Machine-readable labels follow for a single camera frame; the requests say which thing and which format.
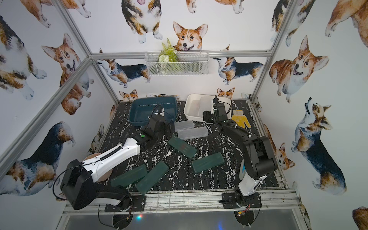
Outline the clear pencil case with pens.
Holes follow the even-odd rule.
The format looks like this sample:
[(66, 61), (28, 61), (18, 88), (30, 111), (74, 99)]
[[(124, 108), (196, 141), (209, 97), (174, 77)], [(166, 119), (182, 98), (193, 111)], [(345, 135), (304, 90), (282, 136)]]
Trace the clear pencil case with pens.
[(200, 100), (193, 100), (190, 106), (190, 115), (193, 117), (199, 117)]

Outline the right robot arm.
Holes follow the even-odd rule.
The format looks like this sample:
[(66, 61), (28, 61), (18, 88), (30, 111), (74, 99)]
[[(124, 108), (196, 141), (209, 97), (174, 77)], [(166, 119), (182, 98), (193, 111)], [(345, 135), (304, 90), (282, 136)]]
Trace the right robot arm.
[(204, 111), (203, 120), (212, 123), (217, 131), (239, 145), (245, 171), (237, 192), (241, 200), (249, 199), (261, 183), (278, 169), (278, 163), (270, 139), (250, 135), (245, 128), (228, 119), (228, 113), (224, 103), (215, 96), (212, 111)]

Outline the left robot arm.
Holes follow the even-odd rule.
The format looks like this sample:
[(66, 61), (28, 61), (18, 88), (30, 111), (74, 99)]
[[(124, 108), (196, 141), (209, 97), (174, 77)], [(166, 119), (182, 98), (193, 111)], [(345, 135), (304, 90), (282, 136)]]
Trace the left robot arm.
[(74, 210), (90, 204), (109, 204), (121, 210), (133, 205), (131, 194), (122, 186), (109, 188), (98, 181), (122, 162), (152, 147), (158, 137), (174, 131), (174, 122), (162, 115), (152, 114), (147, 125), (126, 135), (122, 143), (110, 150), (80, 162), (73, 160), (67, 166), (60, 189)]

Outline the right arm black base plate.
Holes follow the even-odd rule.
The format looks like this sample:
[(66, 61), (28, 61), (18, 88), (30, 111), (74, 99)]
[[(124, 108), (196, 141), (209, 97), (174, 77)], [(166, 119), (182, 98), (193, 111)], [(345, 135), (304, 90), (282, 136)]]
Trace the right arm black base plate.
[(243, 196), (239, 191), (233, 193), (222, 193), (220, 204), (224, 209), (261, 208), (262, 201), (258, 192), (249, 196)]

